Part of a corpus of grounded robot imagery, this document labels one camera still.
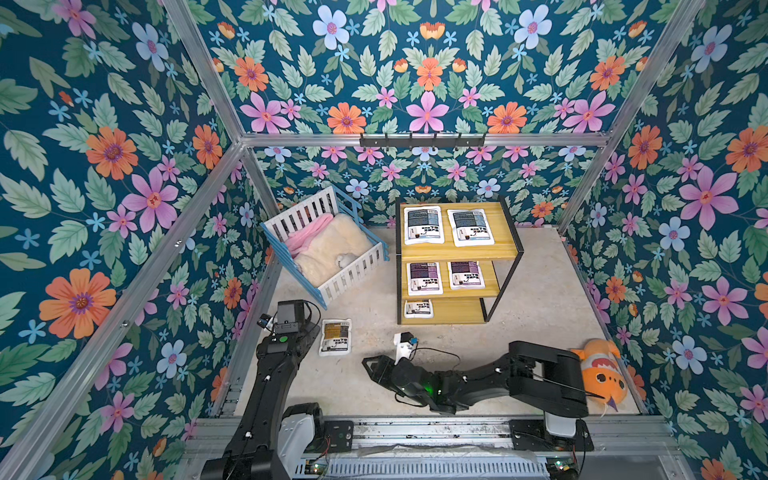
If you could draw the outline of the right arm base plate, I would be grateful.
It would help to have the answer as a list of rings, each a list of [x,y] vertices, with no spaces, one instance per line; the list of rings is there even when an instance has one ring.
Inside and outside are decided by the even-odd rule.
[[[542,419],[508,422],[516,450],[536,452],[592,452],[594,443],[587,424],[580,418],[545,413]]]

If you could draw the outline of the purple label coffee bag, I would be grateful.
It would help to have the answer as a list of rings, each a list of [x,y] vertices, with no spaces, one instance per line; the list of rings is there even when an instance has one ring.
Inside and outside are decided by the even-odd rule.
[[[485,288],[481,266],[476,261],[450,262],[448,264],[452,290],[478,290]]]
[[[414,262],[407,264],[407,292],[410,297],[444,293],[439,264]]]

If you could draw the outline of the yellow label coffee bag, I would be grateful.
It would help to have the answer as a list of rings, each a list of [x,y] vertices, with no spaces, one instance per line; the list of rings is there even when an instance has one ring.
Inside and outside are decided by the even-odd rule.
[[[432,319],[434,308],[430,299],[406,300],[404,303],[405,319]]]
[[[351,352],[352,322],[350,319],[326,319],[322,321],[318,355],[344,356]]]

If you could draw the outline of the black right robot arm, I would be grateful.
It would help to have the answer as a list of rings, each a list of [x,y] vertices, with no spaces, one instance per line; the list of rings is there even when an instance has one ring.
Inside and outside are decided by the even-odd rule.
[[[577,421],[589,415],[579,357],[531,342],[513,341],[496,361],[467,371],[428,371],[408,355],[367,357],[362,365],[377,385],[438,414],[510,397],[542,411],[545,432],[562,439],[574,438]]]

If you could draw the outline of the grey label coffee bag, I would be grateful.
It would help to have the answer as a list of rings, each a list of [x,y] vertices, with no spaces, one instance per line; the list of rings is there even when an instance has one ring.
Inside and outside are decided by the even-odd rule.
[[[407,207],[404,215],[406,245],[445,242],[442,209],[439,206]]]
[[[495,239],[483,209],[447,212],[454,244],[457,247],[491,246]]]

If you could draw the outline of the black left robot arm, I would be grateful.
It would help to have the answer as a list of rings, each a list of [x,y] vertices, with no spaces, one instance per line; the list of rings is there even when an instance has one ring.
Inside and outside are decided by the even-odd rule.
[[[318,404],[286,406],[300,364],[319,333],[315,313],[309,301],[287,300],[262,320],[269,335],[257,347],[251,396],[223,456],[205,463],[202,479],[290,479],[307,447],[321,440]]]

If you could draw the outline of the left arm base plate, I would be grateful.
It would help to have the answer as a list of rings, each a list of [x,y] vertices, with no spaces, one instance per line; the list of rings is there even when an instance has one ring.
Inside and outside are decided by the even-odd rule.
[[[307,451],[315,455],[351,451],[354,427],[351,420],[325,421]]]

